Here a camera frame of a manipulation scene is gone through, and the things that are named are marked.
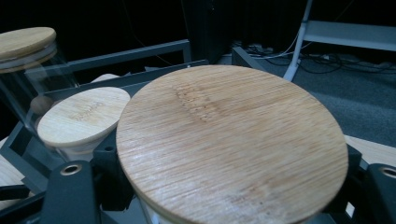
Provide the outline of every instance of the white shelf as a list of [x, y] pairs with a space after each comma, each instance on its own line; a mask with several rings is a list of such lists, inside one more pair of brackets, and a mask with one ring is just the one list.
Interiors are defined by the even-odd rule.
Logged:
[[367, 49], [396, 51], [396, 27], [308, 21], [304, 40]]
[[396, 51], [396, 27], [369, 24], [311, 21], [308, 19], [313, 0], [306, 3], [293, 58], [283, 78], [292, 81], [298, 69], [304, 41], [350, 47]]

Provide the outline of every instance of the wood grain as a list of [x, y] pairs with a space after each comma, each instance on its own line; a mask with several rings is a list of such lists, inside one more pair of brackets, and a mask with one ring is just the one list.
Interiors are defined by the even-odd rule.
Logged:
[[120, 76], [117, 76], [114, 74], [102, 74], [101, 76], [94, 79], [92, 82], [100, 82], [100, 81], [105, 81], [105, 80], [109, 80], [109, 79], [117, 78], [117, 77], [120, 77]]
[[56, 38], [49, 27], [34, 27], [0, 34], [0, 61], [19, 58], [43, 49]]
[[[0, 141], [0, 148], [7, 141], [7, 139], [3, 139]], [[19, 172], [11, 163], [9, 163], [6, 158], [0, 155], [0, 186], [12, 186], [12, 185], [21, 185], [23, 175]], [[20, 200], [5, 200], [0, 201], [0, 210], [11, 206], [19, 202]]]
[[52, 147], [78, 147], [106, 136], [130, 100], [127, 91], [103, 87], [62, 100], [38, 123], [37, 133]]
[[345, 136], [348, 145], [361, 152], [367, 163], [383, 163], [396, 167], [396, 148], [370, 142], [352, 136]]
[[296, 85], [231, 65], [153, 80], [125, 107], [120, 163], [137, 194], [176, 223], [294, 223], [347, 173], [330, 112]]

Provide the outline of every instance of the screw hole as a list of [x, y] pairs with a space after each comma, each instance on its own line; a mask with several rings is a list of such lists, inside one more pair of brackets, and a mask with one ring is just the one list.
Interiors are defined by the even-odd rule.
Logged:
[[72, 164], [64, 167], [61, 171], [61, 175], [74, 175], [82, 169], [80, 164]]
[[105, 151], [112, 151], [114, 147], [105, 147]]
[[382, 174], [387, 175], [392, 178], [396, 178], [396, 170], [395, 169], [391, 169], [388, 167], [381, 167], [380, 170], [381, 170]]

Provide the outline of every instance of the gray carpet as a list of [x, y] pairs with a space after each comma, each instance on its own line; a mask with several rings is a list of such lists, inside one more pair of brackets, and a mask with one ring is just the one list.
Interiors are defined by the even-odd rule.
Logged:
[[[230, 56], [224, 56], [218, 63], [230, 61]], [[281, 58], [256, 61], [267, 72], [280, 77], [290, 63]], [[380, 71], [387, 73], [381, 74], [376, 71], [383, 70], [384, 64], [363, 64], [367, 67], [332, 71], [333, 66], [302, 60], [292, 82], [321, 101], [344, 134], [396, 147], [396, 66]]]

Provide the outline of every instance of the metal grommet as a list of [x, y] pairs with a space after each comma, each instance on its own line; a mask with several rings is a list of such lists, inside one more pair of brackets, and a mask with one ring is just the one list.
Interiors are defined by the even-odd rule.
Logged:
[[71, 164], [62, 169], [61, 175], [74, 175], [78, 173], [81, 169], [81, 164]]
[[382, 172], [382, 174], [387, 175], [392, 178], [396, 178], [396, 170], [388, 167], [381, 167], [379, 170]]

